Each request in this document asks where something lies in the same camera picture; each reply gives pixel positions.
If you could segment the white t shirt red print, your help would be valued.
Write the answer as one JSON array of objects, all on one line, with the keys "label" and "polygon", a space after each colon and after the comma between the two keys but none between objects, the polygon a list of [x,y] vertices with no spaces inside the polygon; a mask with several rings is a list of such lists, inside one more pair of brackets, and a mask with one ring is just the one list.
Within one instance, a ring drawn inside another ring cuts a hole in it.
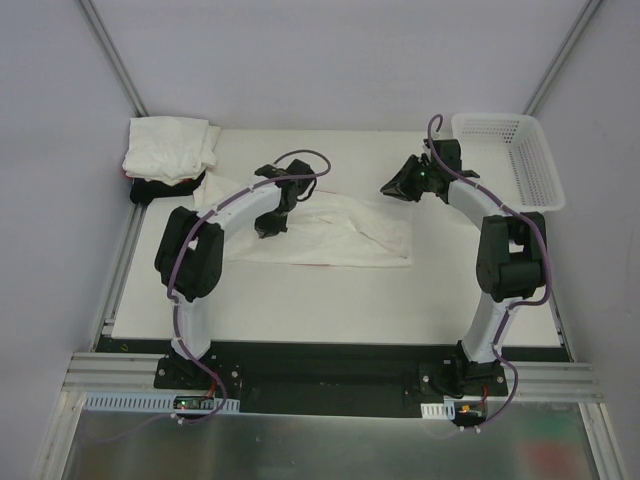
[{"label": "white t shirt red print", "polygon": [[404,268],[412,265],[412,212],[318,191],[289,214],[287,231],[261,239],[252,225],[225,242],[224,259],[254,263]]}]

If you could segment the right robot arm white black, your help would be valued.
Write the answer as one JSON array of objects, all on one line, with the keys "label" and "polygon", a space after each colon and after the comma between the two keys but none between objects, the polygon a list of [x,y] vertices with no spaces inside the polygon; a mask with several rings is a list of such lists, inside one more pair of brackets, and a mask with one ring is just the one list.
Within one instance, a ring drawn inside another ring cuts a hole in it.
[{"label": "right robot arm white black", "polygon": [[519,213],[478,183],[479,175],[462,167],[456,140],[425,143],[411,155],[380,192],[406,202],[425,193],[437,196],[476,226],[480,239],[475,263],[480,302],[472,324],[460,341],[465,361],[450,369],[452,387],[473,394],[486,381],[480,364],[501,356],[504,337],[518,310],[541,302],[531,297],[547,285],[545,222],[536,212]]}]

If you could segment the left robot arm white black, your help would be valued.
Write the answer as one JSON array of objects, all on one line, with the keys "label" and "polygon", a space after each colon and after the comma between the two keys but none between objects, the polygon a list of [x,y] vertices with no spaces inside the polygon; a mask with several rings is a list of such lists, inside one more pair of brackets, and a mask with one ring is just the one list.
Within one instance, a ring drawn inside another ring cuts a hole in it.
[{"label": "left robot arm white black", "polygon": [[183,358],[176,375],[188,388],[202,388],[211,377],[212,367],[202,358],[211,342],[205,298],[221,279],[225,242],[250,225],[261,237],[284,233],[289,212],[318,177],[298,159],[284,169],[268,164],[247,186],[214,204],[171,212],[154,267],[172,303],[171,346]]}]

